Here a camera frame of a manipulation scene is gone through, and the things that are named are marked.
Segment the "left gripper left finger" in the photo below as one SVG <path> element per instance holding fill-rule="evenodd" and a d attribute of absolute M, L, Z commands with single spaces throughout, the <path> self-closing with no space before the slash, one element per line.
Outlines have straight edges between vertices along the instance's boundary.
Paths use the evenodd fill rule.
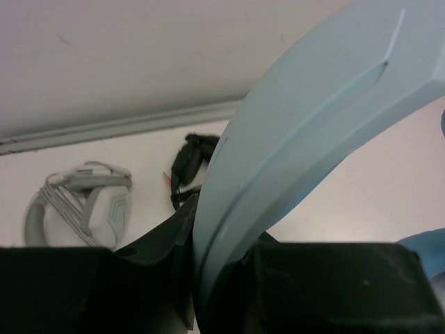
<path fill-rule="evenodd" d="M 187 333 L 193 329 L 197 197 L 129 245 L 2 248 L 2 333 Z"/>

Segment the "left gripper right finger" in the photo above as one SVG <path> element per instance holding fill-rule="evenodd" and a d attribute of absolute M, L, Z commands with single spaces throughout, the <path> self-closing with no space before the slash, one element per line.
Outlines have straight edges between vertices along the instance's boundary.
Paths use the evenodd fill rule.
<path fill-rule="evenodd" d="M 394 243 L 224 236 L 206 333 L 443 333 L 444 233 Z"/>

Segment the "black headphones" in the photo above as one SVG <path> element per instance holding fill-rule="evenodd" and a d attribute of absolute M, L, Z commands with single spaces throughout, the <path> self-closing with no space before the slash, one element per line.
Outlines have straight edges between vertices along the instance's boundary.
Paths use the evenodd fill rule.
<path fill-rule="evenodd" d="M 217 135 L 189 133 L 185 137 L 185 144 L 178 151 L 170 169 L 170 175 L 165 174 L 170 185 L 170 201 L 175 211 L 179 210 L 191 196 L 199 195 L 201 186 L 181 191 L 180 188 L 189 186 L 196 178 L 203 164 L 208 165 L 218 144 Z"/>

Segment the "grey white headphones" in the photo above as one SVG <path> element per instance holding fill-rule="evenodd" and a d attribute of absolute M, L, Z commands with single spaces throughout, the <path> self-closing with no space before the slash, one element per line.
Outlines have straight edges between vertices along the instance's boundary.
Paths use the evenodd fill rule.
<path fill-rule="evenodd" d="M 129 224 L 132 186 L 130 170 L 100 161 L 48 175 L 26 208 L 24 245 L 49 246 L 44 219 L 51 208 L 83 243 L 114 251 Z"/>

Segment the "light blue headphones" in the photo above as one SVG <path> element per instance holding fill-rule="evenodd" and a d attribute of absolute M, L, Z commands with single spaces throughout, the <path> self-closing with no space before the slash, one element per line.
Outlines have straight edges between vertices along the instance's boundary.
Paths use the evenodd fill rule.
<path fill-rule="evenodd" d="M 349 154 L 443 95 L 443 1 L 354 1 L 301 37 L 211 158 L 193 229 L 197 307 Z"/>

